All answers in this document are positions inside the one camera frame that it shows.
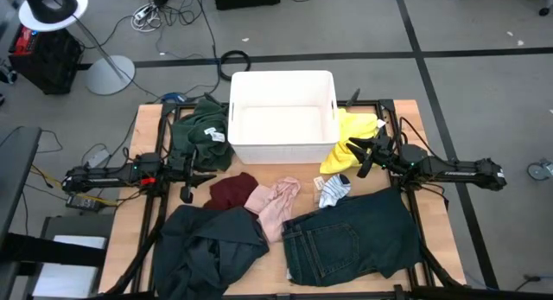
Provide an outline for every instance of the small wheel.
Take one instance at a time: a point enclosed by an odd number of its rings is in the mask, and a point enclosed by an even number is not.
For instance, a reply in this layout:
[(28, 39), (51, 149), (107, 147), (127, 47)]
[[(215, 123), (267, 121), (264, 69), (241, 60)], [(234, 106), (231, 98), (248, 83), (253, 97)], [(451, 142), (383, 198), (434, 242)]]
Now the small wheel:
[(531, 163), (526, 169), (528, 175), (536, 181), (544, 181), (549, 179), (547, 176), (547, 170), (543, 168), (540, 163)]
[(542, 9), (539, 10), (539, 15), (540, 16), (547, 16), (549, 13), (550, 13), (550, 9), (548, 9), (548, 8), (542, 8)]

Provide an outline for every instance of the white plastic basket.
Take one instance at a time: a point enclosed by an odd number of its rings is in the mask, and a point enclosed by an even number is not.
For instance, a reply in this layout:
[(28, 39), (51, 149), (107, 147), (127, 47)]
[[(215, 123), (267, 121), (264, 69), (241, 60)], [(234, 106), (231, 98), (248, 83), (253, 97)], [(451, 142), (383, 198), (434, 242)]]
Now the white plastic basket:
[(228, 141), (242, 163), (322, 163), (339, 140), (329, 71), (232, 76)]

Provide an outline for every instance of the black metal frame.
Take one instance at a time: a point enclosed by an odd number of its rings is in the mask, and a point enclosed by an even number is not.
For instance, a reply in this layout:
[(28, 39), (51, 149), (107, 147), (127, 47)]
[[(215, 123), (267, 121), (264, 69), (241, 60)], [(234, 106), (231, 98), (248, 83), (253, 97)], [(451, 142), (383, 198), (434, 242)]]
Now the black metal frame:
[[(337, 105), (340, 107), (347, 106), (347, 101), (338, 101)], [(174, 111), (174, 118), (179, 119), (181, 117), (181, 112), (183, 110), (192, 110), (194, 109), (195, 105), (187, 104), (187, 105), (175, 105), (175, 104), (164, 104), (162, 108), (162, 117), (160, 118), (160, 123), (158, 125), (158, 133), (157, 133), (157, 140), (156, 140), (156, 152), (162, 153), (162, 147), (163, 147), (163, 141), (165, 138), (165, 132), (166, 132), (166, 126), (168, 123), (168, 114), (172, 111)], [(398, 134), (400, 131), (398, 130), (398, 124), (397, 124), (397, 117), (395, 108), (393, 107), (393, 100), (391, 99), (381, 99), (381, 100), (355, 100), (351, 106), (374, 106), (376, 110), (377, 117), (380, 119), (385, 119), (385, 112), (388, 112), (388, 115), (390, 117), (390, 123), (391, 128), (394, 133), (394, 135)], [(397, 142), (397, 147), (400, 148), (401, 143)], [(393, 177), (390, 173), (388, 173), (390, 184), (393, 183)], [(410, 211), (413, 216), (413, 220), (415, 221), (415, 224), (417, 225), (417, 228), (420, 232), (422, 242), (424, 241), (424, 232), (423, 232), (423, 225), (421, 224), (420, 214), (418, 211), (418, 206), (416, 204), (415, 200), (415, 194), (413, 191), (408, 191), (408, 200), (410, 204)], [(161, 197), (161, 204), (159, 208), (158, 215), (161, 215), (162, 217), (166, 217), (167, 215), (167, 203), (168, 203), (168, 186), (165, 189), (164, 193), (161, 195), (147, 195), (146, 205), (144, 207), (144, 213), (143, 213), (143, 222), (142, 222), (142, 228), (140, 231), (140, 240), (138, 242), (138, 248), (143, 246), (144, 241), (148, 237), (149, 229), (150, 229), (150, 221), (152, 217), (153, 207), (154, 207), (154, 198)], [(132, 285), (130, 291), (135, 293), (139, 292), (140, 290), (140, 284), (142, 281), (142, 271), (143, 267), (140, 265), (134, 275), (134, 278), (132, 280)], [(410, 283), (410, 287), (414, 288), (416, 286), (419, 286), (418, 279), (416, 277), (416, 271), (414, 268), (407, 269), (407, 275)], [(426, 285), (434, 287), (435, 281), (434, 277), (432, 275), (432, 271), (429, 268), (429, 265), (426, 261), (423, 261), (423, 272), (424, 272), (424, 278)], [(149, 273), (149, 282), (148, 282), (148, 290), (153, 290), (153, 266), (150, 267), (150, 273)], [(381, 299), (381, 298), (400, 298), (400, 294), (403, 295), (403, 290), (401, 289), (401, 285), (396, 285), (394, 291), (374, 291), (374, 292), (349, 292), (349, 293), (334, 293), (334, 294), (328, 294), (328, 293), (314, 293), (314, 294), (294, 294), (294, 295), (242, 295), (242, 296), (225, 296), (225, 298), (233, 299), (233, 298), (248, 298), (248, 299), (267, 299), (267, 298), (276, 298), (276, 299), (285, 299), (285, 298), (291, 298), (293, 296), (294, 299), (325, 299), (325, 298), (332, 298), (332, 299), (357, 299), (357, 298), (365, 298), (365, 299)]]

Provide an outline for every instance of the wooden table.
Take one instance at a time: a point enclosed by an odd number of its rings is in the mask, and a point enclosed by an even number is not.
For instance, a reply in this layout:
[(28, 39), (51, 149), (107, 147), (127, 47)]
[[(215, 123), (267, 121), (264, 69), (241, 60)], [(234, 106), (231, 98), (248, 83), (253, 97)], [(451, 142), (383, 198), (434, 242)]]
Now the wooden table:
[[(417, 131), (425, 138), (423, 122), (421, 120), (418, 106), (415, 100), (396, 100), (395, 107), (397, 117), (407, 118)], [(157, 126), (161, 117), (161, 105), (142, 105), (137, 114), (137, 122), (133, 138), (130, 144), (130, 156), (155, 151)], [(355, 106), (349, 110), (351, 112), (375, 112), (371, 106)], [(385, 113), (391, 131), (391, 126), (387, 113)], [(423, 147), (423, 144), (416, 137), (415, 132), (404, 126), (410, 144), (417, 144)], [(166, 144), (169, 141), (168, 131), (165, 135)], [(273, 182), (284, 176), (293, 176), (302, 183), (302, 188), (296, 197), (292, 214), (297, 216), (305, 214), (316, 209), (315, 204), (315, 185), (313, 179), (319, 174), (319, 164), (300, 164), (300, 165), (244, 165), (235, 156), (231, 168), (225, 173), (220, 172), (217, 178), (200, 185), (194, 191), (194, 206), (201, 206), (210, 199), (209, 186), (217, 181), (230, 176), (239, 175), (241, 172), (247, 172), (254, 176), (259, 184), (271, 186)], [(365, 179), (356, 176), (356, 169), (349, 169), (344, 174), (352, 181), (352, 192), (350, 195), (362, 195), (379, 191), (382, 188), (390, 186), (387, 170), (373, 167), (370, 174)], [(168, 199), (168, 215), (177, 207), (182, 205), (179, 198), (179, 192), (183, 184), (174, 183), (171, 185)], [(128, 197), (136, 192), (135, 188), (122, 188), (120, 198)], [(460, 283), (465, 283), (459, 253), (454, 242), (454, 236), (449, 225), (449, 218), (443, 199), (429, 191), (421, 190), (416, 192), (416, 201), (423, 224), (423, 231), (426, 237), (427, 246), (448, 271), (452, 278)], [(117, 210), (114, 219), (113, 229), (111, 230), (111, 239), (108, 246), (105, 266), (100, 281), (100, 291), (106, 291), (112, 287), (119, 276), (129, 265), (134, 257), (142, 225), (142, 217), (146, 198), (137, 198), (133, 201), (127, 201)], [(154, 204), (154, 214), (150, 223), (153, 226), (156, 219), (157, 207), (159, 203)], [(142, 273), (142, 290), (147, 289), (149, 270), (151, 267), (150, 251), (148, 257), (144, 260)], [(274, 243), (270, 245), (270, 251), (262, 258), (257, 260), (250, 270), (235, 284), (232, 284), (226, 291), (226, 295), (244, 295), (244, 294), (289, 294), (289, 293), (324, 293), (324, 292), (370, 292), (370, 291), (390, 291), (394, 284), (401, 284), (404, 290), (409, 290), (410, 285), (406, 271), (398, 271), (389, 279), (383, 278), (379, 273), (365, 275), (352, 282), (337, 284), (330, 287), (310, 287), (299, 286), (290, 283), (286, 279), (286, 258), (284, 257), (283, 244)], [(421, 265), (416, 267), (419, 284), (424, 284)]]

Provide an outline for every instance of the white lamp base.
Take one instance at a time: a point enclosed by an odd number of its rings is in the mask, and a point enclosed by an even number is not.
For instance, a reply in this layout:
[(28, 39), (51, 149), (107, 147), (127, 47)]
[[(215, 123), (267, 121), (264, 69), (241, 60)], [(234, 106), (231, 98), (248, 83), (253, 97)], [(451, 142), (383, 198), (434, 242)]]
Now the white lamp base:
[(103, 96), (111, 95), (125, 89), (134, 79), (135, 65), (131, 59), (120, 55), (110, 58), (122, 76), (119, 77), (104, 58), (94, 62), (86, 71), (86, 87), (91, 92)]

